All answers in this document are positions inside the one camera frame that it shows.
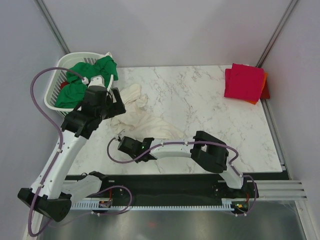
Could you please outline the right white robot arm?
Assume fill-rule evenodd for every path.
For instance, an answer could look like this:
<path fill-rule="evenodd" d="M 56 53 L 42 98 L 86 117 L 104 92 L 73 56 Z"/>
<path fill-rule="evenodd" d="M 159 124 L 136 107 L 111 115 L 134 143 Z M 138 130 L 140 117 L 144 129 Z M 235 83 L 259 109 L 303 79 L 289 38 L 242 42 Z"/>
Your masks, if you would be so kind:
<path fill-rule="evenodd" d="M 164 140 L 147 137 L 139 141 L 121 135 L 118 150 L 129 155 L 133 162 L 148 162 L 163 158 L 188 158 L 209 173 L 219 174 L 235 197 L 247 191 L 243 173 L 238 171 L 233 162 L 238 158 L 236 149 L 208 134 L 197 131 L 190 139 Z"/>

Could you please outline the cream white t shirt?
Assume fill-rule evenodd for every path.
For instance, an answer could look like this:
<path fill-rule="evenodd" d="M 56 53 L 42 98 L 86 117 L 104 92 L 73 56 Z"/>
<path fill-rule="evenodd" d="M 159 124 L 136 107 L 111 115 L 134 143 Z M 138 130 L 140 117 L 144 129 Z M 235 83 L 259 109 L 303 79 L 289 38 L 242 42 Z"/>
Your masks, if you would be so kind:
<path fill-rule="evenodd" d="M 110 127 L 115 134 L 125 133 L 126 136 L 142 140 L 182 139 L 185 134 L 174 125 L 145 110 L 148 96 L 142 94 L 142 86 L 134 83 L 120 91 L 126 112 L 113 117 Z"/>

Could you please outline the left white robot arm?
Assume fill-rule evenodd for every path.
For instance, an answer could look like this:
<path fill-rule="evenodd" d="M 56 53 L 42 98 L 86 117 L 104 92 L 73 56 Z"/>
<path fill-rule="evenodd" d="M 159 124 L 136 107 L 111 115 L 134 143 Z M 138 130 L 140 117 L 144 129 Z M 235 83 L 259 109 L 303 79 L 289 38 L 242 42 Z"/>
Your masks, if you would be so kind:
<path fill-rule="evenodd" d="M 101 75 L 92 77 L 83 101 L 65 116 L 60 127 L 62 138 L 39 177 L 31 187 L 21 188 L 18 198 L 32 210 L 60 222 L 73 204 L 93 194 L 106 196 L 110 185 L 97 171 L 71 185 L 64 181 L 79 151 L 100 123 L 125 112 L 119 90 L 106 88 Z"/>

